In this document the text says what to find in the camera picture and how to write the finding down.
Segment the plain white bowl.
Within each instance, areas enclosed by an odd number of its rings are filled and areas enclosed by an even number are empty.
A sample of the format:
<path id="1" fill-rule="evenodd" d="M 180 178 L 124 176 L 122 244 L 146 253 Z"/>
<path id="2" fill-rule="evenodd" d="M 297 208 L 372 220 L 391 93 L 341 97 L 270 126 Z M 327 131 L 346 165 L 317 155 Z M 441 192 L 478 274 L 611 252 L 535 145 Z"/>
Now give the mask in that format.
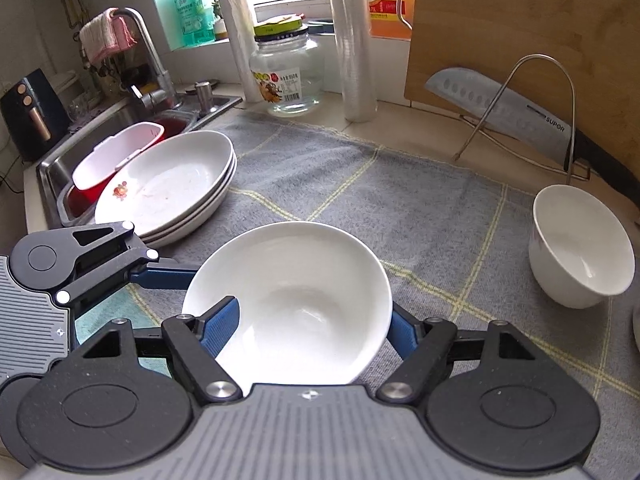
<path id="1" fill-rule="evenodd" d="M 358 238 L 289 221 L 247 231 L 198 269 L 182 310 L 225 296 L 239 326 L 216 357 L 243 392 L 256 384 L 346 385 L 382 347 L 393 312 L 387 275 Z"/>

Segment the white plate with fruit print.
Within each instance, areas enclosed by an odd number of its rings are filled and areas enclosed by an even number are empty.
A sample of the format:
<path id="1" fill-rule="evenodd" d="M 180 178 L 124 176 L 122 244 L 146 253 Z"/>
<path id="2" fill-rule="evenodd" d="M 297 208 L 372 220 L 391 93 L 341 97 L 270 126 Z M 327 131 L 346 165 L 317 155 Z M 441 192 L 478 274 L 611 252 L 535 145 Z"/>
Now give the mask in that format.
<path id="1" fill-rule="evenodd" d="M 94 221 L 129 221 L 139 236 L 165 229 L 221 184 L 233 155 L 228 136 L 214 130 L 162 141 L 112 177 L 96 202 Z"/>

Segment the white bowl with floral print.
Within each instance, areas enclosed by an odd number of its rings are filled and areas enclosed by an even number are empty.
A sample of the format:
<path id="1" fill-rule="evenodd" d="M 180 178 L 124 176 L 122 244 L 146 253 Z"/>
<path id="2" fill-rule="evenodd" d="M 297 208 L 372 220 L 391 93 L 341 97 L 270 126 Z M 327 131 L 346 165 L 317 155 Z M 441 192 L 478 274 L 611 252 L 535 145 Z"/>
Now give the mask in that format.
<path id="1" fill-rule="evenodd" d="M 576 310 L 620 296 L 636 272 L 631 241 L 616 215 L 597 197 L 565 184 L 535 196 L 528 258 L 541 289 Z"/>

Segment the white plate stack lower plates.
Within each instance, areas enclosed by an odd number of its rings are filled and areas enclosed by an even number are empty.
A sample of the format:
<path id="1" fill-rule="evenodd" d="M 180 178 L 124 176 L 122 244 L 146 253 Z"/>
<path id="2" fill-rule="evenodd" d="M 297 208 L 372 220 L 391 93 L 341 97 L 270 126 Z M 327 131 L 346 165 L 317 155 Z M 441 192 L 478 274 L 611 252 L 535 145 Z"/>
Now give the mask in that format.
<path id="1" fill-rule="evenodd" d="M 163 230 L 160 234 L 142 236 L 142 242 L 146 246 L 158 249 L 178 242 L 178 240 L 181 240 L 183 237 L 188 236 L 198 229 L 214 214 L 226 198 L 232 179 L 235 175 L 236 166 L 238 166 L 238 159 L 236 156 L 233 156 L 230 169 L 227 171 L 220 187 L 205 201 L 203 205 L 198 206 L 196 211 L 192 212 L 192 214 L 189 214 L 186 218 L 179 220 L 174 226 Z"/>

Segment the steel kitchen faucet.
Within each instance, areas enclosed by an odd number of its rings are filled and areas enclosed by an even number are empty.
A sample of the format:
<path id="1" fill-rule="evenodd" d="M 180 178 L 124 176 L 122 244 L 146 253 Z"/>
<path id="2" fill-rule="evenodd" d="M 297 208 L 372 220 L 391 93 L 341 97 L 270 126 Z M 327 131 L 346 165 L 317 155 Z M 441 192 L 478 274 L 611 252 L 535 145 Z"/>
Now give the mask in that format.
<path id="1" fill-rule="evenodd" d="M 170 73 L 163 66 L 142 15 L 133 8 L 116 8 L 113 11 L 113 16 L 130 18 L 134 22 L 134 26 L 137 27 L 142 44 L 145 47 L 151 73 L 157 83 L 157 89 L 147 94 L 143 94 L 137 86 L 129 86 L 128 90 L 147 110 L 155 110 L 161 107 L 177 108 L 180 105 L 180 101 L 174 83 L 171 80 Z"/>

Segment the grey checked dish mat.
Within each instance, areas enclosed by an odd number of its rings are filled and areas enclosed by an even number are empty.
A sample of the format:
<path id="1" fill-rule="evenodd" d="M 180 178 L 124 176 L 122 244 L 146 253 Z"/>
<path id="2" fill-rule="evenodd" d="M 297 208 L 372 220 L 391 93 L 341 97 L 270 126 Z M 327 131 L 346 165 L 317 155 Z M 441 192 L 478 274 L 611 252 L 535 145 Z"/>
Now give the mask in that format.
<path id="1" fill-rule="evenodd" d="M 482 330 L 515 325 L 599 404 L 587 467 L 600 479 L 639 472 L 639 352 L 632 314 L 639 289 L 585 310 L 553 302 L 528 262 L 533 196 L 444 162 L 344 134 L 242 112 L 214 123 L 238 154 L 222 205 L 163 248 L 199 264 L 233 237 L 284 220 L 355 235 L 381 259 L 395 300 L 416 316 Z"/>

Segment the red white colander basket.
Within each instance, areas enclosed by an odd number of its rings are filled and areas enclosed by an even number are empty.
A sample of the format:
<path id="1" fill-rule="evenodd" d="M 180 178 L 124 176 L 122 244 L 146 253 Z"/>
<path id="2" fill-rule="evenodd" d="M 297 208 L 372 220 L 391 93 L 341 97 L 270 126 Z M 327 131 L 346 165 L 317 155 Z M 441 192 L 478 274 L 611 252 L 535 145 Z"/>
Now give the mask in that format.
<path id="1" fill-rule="evenodd" d="M 157 122 L 138 122 L 108 136 L 76 166 L 67 207 L 81 216 L 100 197 L 107 183 L 142 152 L 163 139 L 165 127 Z"/>

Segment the stainless steel sink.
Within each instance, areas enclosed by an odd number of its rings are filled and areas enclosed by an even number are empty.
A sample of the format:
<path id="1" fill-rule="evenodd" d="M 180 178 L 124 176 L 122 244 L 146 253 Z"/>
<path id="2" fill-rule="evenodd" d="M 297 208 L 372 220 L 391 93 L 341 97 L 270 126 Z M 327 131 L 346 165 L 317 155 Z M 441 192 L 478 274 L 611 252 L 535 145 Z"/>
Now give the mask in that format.
<path id="1" fill-rule="evenodd" d="M 179 100 L 175 108 L 151 112 L 123 99 L 65 136 L 36 163 L 43 219 L 29 231 L 88 222 L 104 185 L 126 162 L 160 141 L 203 128 L 242 102 L 239 96 L 215 94 L 206 112 L 196 96 L 182 94 Z"/>

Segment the black air fryer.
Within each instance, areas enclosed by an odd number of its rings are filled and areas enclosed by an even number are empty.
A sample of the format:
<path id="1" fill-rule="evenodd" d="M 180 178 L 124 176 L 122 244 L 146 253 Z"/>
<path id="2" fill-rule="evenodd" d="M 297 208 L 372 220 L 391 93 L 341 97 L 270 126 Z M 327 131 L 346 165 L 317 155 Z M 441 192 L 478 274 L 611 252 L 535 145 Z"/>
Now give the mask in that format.
<path id="1" fill-rule="evenodd" d="M 40 68 L 1 97 L 1 114 L 25 162 L 36 162 L 47 154 L 70 128 L 70 118 Z"/>

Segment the glass jar with green lid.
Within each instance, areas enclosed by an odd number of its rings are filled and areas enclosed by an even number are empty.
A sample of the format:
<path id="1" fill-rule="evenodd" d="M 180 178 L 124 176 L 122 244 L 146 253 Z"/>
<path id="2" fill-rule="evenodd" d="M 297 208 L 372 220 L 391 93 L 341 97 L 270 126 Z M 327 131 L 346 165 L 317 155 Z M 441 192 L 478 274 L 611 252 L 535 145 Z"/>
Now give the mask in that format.
<path id="1" fill-rule="evenodd" d="M 300 116 L 320 104 L 324 58 L 299 14 L 282 14 L 254 26 L 256 50 L 248 65 L 267 110 Z"/>

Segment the pink cloth on faucet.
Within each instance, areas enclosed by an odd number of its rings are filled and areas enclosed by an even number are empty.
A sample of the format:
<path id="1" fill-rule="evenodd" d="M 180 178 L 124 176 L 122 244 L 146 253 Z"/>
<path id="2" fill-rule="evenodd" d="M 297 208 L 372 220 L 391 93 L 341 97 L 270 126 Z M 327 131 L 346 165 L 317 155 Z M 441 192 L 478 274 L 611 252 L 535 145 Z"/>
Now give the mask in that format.
<path id="1" fill-rule="evenodd" d="M 137 41 L 125 19 L 109 8 L 82 26 L 79 32 L 81 47 L 88 62 L 98 66 L 106 58 L 133 48 Z"/>

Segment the green dish soap bottle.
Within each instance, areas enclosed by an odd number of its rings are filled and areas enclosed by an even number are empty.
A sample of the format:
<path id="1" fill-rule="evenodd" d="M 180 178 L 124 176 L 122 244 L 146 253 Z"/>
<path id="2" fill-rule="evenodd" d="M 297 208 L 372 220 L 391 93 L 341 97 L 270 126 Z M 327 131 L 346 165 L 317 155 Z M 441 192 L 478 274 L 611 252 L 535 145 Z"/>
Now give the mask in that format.
<path id="1" fill-rule="evenodd" d="M 213 7 L 206 0 L 174 0 L 186 47 L 215 40 Z"/>

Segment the bamboo cutting board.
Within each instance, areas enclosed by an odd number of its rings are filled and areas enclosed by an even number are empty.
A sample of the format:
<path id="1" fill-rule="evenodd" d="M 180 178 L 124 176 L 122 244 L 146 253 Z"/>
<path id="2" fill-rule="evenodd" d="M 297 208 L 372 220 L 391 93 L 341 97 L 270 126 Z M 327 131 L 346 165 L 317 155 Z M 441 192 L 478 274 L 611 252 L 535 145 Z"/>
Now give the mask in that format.
<path id="1" fill-rule="evenodd" d="M 639 0 L 416 0 L 406 99 L 463 66 L 577 127 L 639 170 Z"/>

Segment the clear plastic wrap roll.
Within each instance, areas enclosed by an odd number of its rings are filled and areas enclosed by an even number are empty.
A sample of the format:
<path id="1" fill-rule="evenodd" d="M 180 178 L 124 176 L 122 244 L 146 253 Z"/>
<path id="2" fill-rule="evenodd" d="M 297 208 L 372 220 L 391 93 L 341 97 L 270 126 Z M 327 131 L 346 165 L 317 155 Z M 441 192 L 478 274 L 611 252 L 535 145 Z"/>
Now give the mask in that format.
<path id="1" fill-rule="evenodd" d="M 345 118 L 370 122 L 378 109 L 367 0 L 331 0 Z"/>

